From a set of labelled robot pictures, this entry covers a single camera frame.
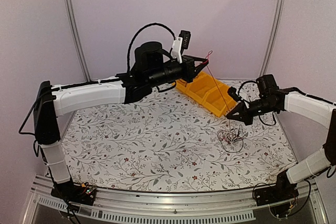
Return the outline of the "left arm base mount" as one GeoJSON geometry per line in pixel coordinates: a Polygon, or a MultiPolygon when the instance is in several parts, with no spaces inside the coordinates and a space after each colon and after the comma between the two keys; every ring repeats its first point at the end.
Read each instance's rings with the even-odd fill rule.
{"type": "Polygon", "coordinates": [[[92,206],[97,193],[97,186],[88,183],[74,184],[72,180],[65,183],[54,183],[51,195],[66,202],[75,202],[92,206]]]}

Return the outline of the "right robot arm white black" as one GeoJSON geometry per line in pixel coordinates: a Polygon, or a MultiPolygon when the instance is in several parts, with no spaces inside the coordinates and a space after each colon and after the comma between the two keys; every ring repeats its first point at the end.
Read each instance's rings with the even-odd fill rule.
{"type": "Polygon", "coordinates": [[[251,125],[256,116],[286,111],[304,116],[328,129],[326,142],[319,150],[277,176],[277,185],[272,188],[271,196],[276,201],[282,201],[291,194],[291,184],[318,176],[335,165],[335,103],[304,93],[296,87],[281,89],[272,74],[261,76],[254,83],[259,90],[259,99],[251,102],[239,95],[240,89],[228,89],[229,96],[237,105],[227,113],[227,119],[251,125]]]}

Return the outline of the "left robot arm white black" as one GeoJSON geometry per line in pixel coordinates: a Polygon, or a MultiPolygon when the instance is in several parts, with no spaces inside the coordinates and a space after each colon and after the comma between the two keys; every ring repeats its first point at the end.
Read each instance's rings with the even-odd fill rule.
{"type": "Polygon", "coordinates": [[[86,83],[52,86],[44,81],[39,87],[33,117],[35,139],[42,149],[57,190],[67,200],[78,195],[71,183],[60,146],[57,117],[105,104],[130,104],[152,93],[154,87],[182,79],[191,83],[208,64],[206,58],[181,54],[182,46],[174,41],[171,52],[157,41],[149,41],[135,49],[135,63],[130,72],[109,79],[86,83]]]}

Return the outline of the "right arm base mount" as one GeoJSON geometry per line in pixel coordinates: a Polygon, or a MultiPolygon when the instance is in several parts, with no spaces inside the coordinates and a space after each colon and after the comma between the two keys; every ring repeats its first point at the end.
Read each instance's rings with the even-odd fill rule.
{"type": "Polygon", "coordinates": [[[275,185],[266,184],[266,187],[254,188],[252,192],[257,206],[286,201],[284,204],[270,207],[271,214],[276,218],[287,218],[296,205],[298,196],[297,184],[290,183],[286,170],[277,175],[275,185]]]}

